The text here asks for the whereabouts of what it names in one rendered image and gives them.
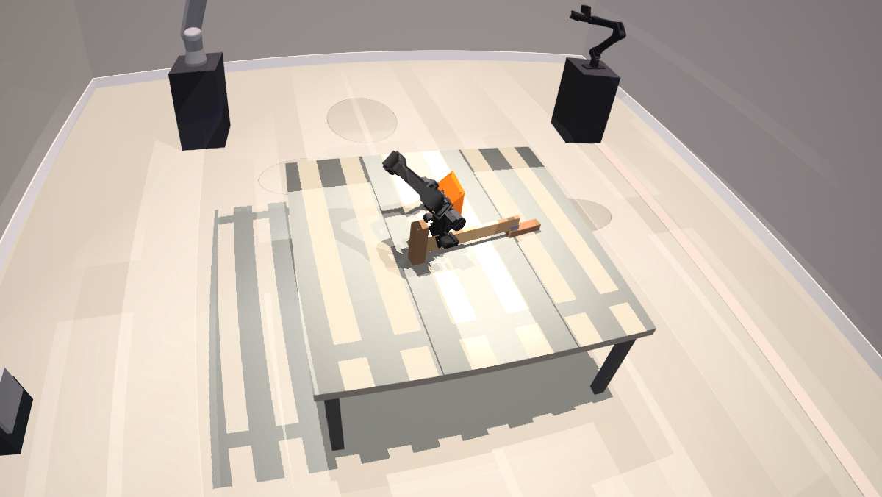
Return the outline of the long wooden rail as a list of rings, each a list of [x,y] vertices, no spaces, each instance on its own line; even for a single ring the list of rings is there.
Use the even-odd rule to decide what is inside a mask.
[[[493,236],[502,232],[508,232],[510,227],[520,222],[519,215],[513,215],[508,218],[502,218],[491,223],[479,224],[473,227],[460,229],[459,232],[450,232],[454,234],[460,243],[466,243],[471,240],[477,240],[483,237]],[[428,237],[426,252],[435,251],[440,248],[437,246],[436,236]]]

